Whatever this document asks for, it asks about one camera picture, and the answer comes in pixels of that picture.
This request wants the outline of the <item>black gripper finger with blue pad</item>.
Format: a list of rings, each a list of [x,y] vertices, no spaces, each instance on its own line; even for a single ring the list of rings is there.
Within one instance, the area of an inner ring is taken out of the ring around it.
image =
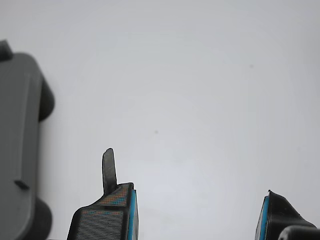
[[[255,231],[256,240],[316,240],[317,227],[305,220],[283,196],[268,191]]]
[[[73,215],[68,240],[137,240],[139,213],[132,182],[117,183],[114,151],[102,155],[103,195]]]

